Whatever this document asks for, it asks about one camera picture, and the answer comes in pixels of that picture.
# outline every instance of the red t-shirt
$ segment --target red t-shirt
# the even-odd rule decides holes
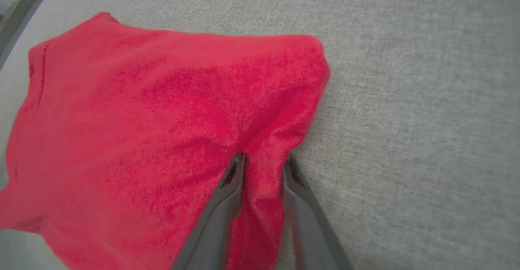
[[[29,62],[0,229],[39,233],[72,270],[166,270],[241,151],[229,269],[274,268],[281,167],[329,79],[316,38],[145,30],[99,13]]]

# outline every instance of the red fabric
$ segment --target red fabric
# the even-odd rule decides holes
[[[281,167],[329,79],[314,37],[154,31],[99,13],[29,52],[0,228],[72,270],[166,270],[231,157],[247,154],[229,269],[273,269]]]

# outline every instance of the gray fabric surface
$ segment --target gray fabric surface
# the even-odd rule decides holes
[[[332,76],[296,156],[355,268],[520,268],[520,0],[44,0],[0,73],[0,143],[28,49],[99,11],[316,35]]]

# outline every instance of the gray upholstery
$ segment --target gray upholstery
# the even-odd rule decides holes
[[[520,0],[44,0],[0,73],[0,143],[28,49],[99,11],[142,28],[315,35],[332,74],[295,155],[355,268],[520,268]],[[278,268],[293,263],[284,239]]]

